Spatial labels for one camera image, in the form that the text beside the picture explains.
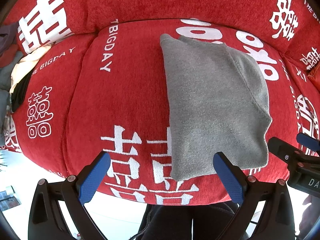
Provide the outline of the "person's right hand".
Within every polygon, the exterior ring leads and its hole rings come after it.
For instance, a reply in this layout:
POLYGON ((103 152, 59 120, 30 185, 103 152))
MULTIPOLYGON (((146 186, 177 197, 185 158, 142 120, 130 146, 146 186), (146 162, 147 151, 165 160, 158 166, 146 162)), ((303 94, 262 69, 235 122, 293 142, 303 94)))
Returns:
POLYGON ((303 212, 302 221, 299 225, 299 237, 304 238, 311 230, 315 222, 319 217, 319 198, 308 195, 308 197, 304 200, 303 205, 309 204, 310 205, 306 208, 303 212))

